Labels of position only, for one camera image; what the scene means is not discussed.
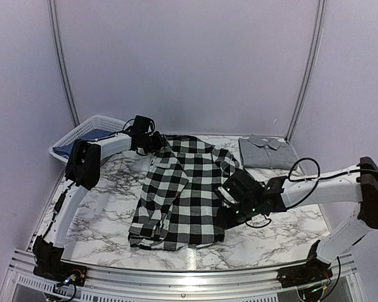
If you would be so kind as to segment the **black white plaid shirt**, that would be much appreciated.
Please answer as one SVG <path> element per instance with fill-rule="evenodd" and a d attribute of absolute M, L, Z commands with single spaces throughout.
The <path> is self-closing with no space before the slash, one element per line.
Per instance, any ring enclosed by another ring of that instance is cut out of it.
<path fill-rule="evenodd" d="M 241 164 L 227 149 L 189 135 L 167 135 L 151 158 L 132 219 L 132 248 L 176 251 L 225 239 L 216 190 Z"/>

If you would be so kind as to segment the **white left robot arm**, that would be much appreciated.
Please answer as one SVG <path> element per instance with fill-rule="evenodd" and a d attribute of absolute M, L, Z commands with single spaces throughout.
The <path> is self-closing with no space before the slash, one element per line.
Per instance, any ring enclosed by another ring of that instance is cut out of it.
<path fill-rule="evenodd" d="M 151 118 L 137 115 L 124 122 L 96 115 L 52 146 L 50 154 L 66 165 L 65 181 L 47 229 L 33 244 L 36 275 L 61 280 L 74 271 L 61 261 L 66 235 L 81 201 L 99 182 L 103 161 L 128 151 L 146 156 L 161 145 L 162 136 Z"/>

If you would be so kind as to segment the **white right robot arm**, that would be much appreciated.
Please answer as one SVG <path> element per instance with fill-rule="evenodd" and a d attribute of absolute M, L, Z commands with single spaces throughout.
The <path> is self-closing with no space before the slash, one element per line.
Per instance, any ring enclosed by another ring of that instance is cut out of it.
<path fill-rule="evenodd" d="M 292 273 L 282 269 L 279 276 L 292 276 L 312 282 L 329 273 L 331 263 L 358 243 L 369 232 L 378 230 L 378 166 L 370 157 L 357 165 L 313 176 L 273 177 L 260 182 L 238 170 L 216 190 L 223 205 L 217 211 L 216 225 L 225 230 L 249 222 L 257 215 L 283 213 L 310 204 L 354 203 L 350 216 L 327 237 L 314 243 L 305 263 Z"/>

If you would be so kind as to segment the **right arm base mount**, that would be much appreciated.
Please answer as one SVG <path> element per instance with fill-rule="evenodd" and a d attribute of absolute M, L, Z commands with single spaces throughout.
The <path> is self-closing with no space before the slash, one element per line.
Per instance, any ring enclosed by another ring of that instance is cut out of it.
<path fill-rule="evenodd" d="M 333 273 L 329 266 L 301 264 L 280 268 L 277 274 L 277 281 L 283 288 L 289 288 L 328 280 L 332 276 Z"/>

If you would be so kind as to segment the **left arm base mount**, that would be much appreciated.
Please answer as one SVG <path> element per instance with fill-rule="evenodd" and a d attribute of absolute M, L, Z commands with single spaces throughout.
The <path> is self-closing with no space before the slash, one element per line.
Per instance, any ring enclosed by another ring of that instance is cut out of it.
<path fill-rule="evenodd" d="M 84 286 L 88 268 L 86 266 L 60 261 L 54 264 L 36 264 L 33 273 L 36 276 L 57 281 L 59 284 L 63 285 L 66 285 L 68 278 L 75 275 L 75 278 L 72 280 L 73 283 L 76 286 Z"/>

